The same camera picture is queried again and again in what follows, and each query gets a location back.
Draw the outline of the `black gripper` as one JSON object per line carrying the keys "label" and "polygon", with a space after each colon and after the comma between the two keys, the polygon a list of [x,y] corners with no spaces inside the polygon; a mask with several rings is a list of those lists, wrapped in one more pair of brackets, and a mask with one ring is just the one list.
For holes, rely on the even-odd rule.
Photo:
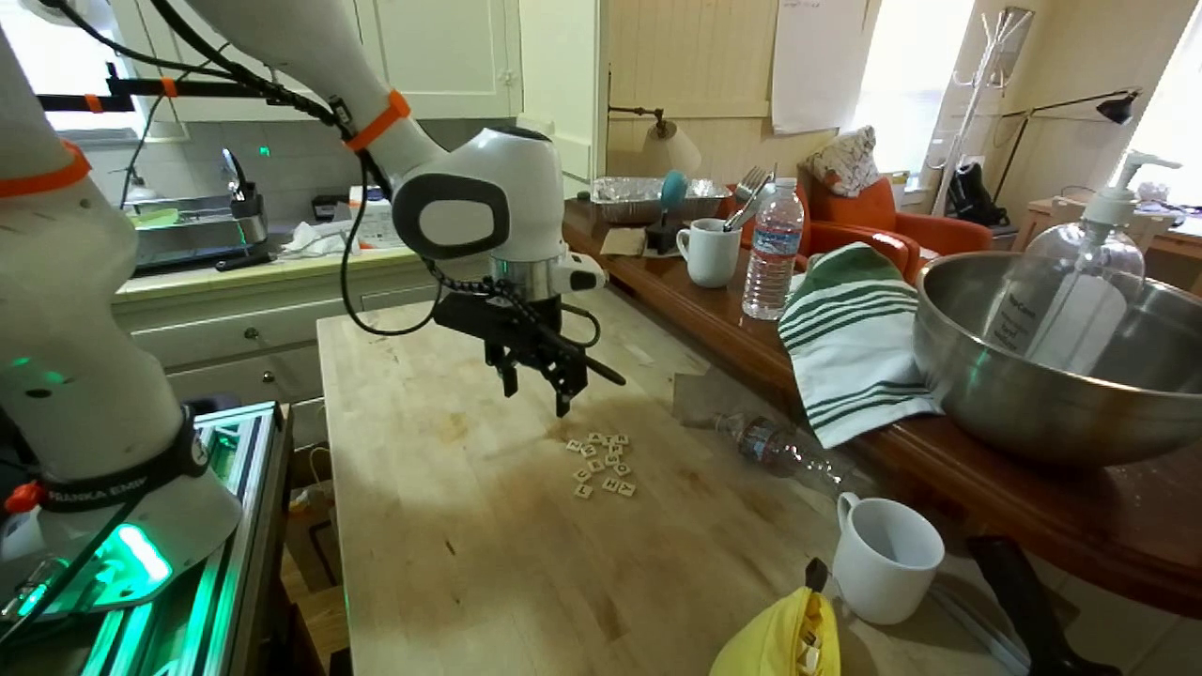
{"label": "black gripper", "polygon": [[580,392],[589,374],[618,383],[618,373],[592,362],[587,342],[563,338],[558,301],[454,291],[437,303],[437,321],[483,342],[483,362],[503,378],[503,400],[518,393],[518,368],[540,373],[555,386],[555,417],[572,412],[572,392]]}

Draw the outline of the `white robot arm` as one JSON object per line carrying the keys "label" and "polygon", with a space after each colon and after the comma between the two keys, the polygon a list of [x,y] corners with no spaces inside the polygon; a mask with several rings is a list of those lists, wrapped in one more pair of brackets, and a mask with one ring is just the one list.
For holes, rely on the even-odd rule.
{"label": "white robot arm", "polygon": [[[340,135],[389,190],[398,241],[448,279],[433,321],[483,342],[495,373],[532,368],[575,400],[599,368],[558,333],[558,297],[599,266],[563,244],[558,163],[543,135],[483,128],[448,150],[359,53],[333,0],[189,0],[164,24],[215,68]],[[162,363],[113,314],[136,226],[58,139],[17,64],[0,64],[0,408],[32,455],[41,498],[3,532],[3,591],[21,620],[47,605],[115,607],[206,560],[240,517]]]}

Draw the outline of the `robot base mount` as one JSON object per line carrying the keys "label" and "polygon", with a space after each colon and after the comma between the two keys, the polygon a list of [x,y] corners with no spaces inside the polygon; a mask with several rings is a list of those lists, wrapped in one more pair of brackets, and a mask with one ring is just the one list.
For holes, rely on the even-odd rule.
{"label": "robot base mount", "polygon": [[57,560],[3,605],[0,676],[252,676],[280,510],[280,408],[204,412],[219,510],[147,497],[87,565]]}

